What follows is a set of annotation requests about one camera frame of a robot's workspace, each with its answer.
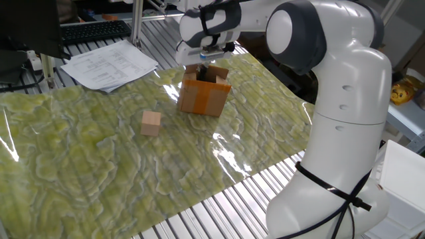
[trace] table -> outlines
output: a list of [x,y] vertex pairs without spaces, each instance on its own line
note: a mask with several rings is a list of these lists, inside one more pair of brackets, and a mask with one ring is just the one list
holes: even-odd
[[[179,40],[178,24],[173,19],[143,22],[142,38],[144,52],[156,59],[159,69],[177,66],[174,61],[175,48]],[[66,46],[71,55],[112,44],[123,39],[106,39],[86,44]],[[244,54],[243,48],[236,47],[235,54]],[[56,59],[56,66],[64,62]],[[78,85],[56,68],[57,88]],[[24,75],[21,84],[30,84],[39,76],[30,72]],[[38,88],[19,91],[39,94],[48,91],[46,84]],[[223,192],[180,212],[154,226],[135,238],[264,238],[267,235],[265,212],[268,202],[288,183],[295,171],[295,162],[301,160],[303,151],[283,160],[277,165],[243,180]]]

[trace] wooden block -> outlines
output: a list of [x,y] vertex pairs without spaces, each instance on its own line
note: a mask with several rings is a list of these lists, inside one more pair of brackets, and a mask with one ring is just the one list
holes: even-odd
[[143,112],[141,119],[141,134],[149,136],[158,136],[161,128],[161,113],[159,112]]

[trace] cardboard box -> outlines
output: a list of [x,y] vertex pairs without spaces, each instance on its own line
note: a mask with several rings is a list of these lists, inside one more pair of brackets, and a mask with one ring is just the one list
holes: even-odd
[[202,76],[198,66],[186,67],[177,105],[182,112],[218,117],[232,88],[226,81],[228,70],[209,66]]

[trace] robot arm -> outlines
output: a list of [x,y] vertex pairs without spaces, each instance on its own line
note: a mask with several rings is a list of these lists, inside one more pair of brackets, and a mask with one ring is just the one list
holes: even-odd
[[[358,236],[386,216],[388,199],[373,179],[357,195],[370,211],[345,199],[373,167],[386,121],[391,66],[375,50],[383,39],[376,12],[354,1],[229,1],[186,12],[180,22],[180,64],[230,56],[241,31],[266,32],[272,56],[298,74],[312,70],[319,81],[310,139],[302,167],[331,185],[323,188],[295,173],[268,205],[269,238],[334,239]],[[353,211],[355,228],[345,211]]]

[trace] stack of papers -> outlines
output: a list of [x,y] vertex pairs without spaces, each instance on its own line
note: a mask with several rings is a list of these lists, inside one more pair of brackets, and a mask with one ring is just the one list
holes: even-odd
[[127,40],[73,56],[62,69],[81,85],[110,93],[157,68],[152,60]]

